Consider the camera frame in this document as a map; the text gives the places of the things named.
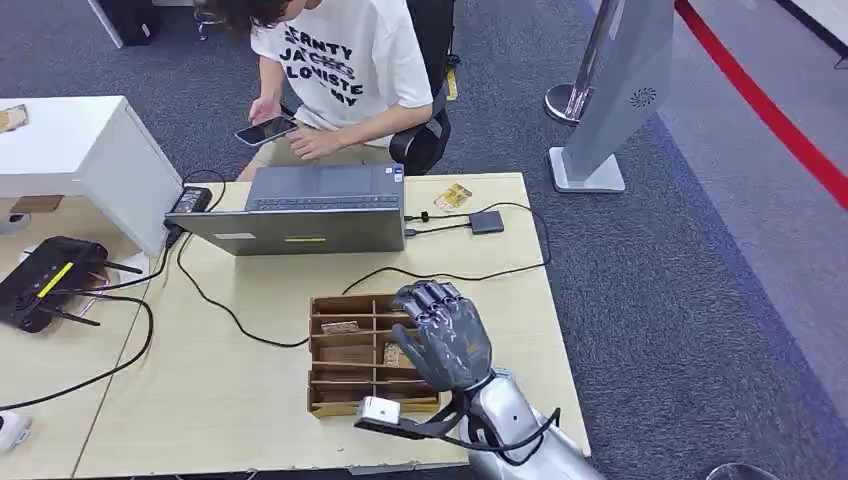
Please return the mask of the person's right hand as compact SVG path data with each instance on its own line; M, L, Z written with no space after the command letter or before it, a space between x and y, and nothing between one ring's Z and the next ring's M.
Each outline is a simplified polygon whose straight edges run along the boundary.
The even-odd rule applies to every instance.
M273 96L260 96L256 98L248 112L248 121L251 125L257 125L282 115L282 106L279 98Z

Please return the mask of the person's left hand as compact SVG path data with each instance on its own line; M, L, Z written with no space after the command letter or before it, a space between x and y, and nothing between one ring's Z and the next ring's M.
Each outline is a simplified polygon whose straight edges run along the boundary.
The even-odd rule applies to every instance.
M306 161L327 157L348 146L338 131L298 128L285 138L292 152Z

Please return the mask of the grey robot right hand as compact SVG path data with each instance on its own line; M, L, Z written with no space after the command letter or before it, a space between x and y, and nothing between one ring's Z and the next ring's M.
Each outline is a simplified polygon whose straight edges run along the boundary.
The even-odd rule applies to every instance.
M400 288L394 304L415 324L414 330L393 326L395 343L435 391L471 390L494 375L478 309L453 284L417 281Z

